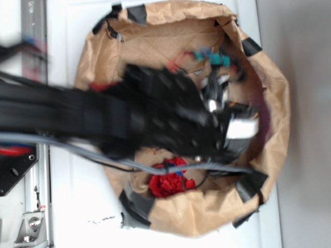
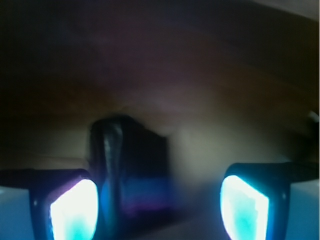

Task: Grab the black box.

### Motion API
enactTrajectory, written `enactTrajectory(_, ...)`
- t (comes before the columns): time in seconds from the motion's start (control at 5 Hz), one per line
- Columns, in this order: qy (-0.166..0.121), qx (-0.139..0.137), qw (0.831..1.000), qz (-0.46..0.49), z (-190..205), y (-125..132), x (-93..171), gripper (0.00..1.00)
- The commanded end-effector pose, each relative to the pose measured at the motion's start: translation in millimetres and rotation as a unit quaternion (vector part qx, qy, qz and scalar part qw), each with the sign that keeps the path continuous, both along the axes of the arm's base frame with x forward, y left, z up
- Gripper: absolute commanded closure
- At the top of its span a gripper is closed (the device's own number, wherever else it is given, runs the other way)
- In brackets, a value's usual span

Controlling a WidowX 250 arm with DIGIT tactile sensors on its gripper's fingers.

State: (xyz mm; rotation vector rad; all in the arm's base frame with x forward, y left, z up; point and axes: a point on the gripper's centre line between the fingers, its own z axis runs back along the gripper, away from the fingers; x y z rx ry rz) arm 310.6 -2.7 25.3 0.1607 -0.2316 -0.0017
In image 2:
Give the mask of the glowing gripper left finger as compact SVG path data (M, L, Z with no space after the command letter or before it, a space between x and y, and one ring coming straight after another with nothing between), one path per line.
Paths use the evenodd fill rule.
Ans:
M98 211L98 189L84 169L0 172L2 240L91 240Z

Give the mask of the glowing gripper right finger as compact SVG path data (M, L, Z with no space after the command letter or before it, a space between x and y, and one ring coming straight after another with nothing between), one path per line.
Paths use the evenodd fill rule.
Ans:
M318 240L318 163L235 163L220 188L231 240Z

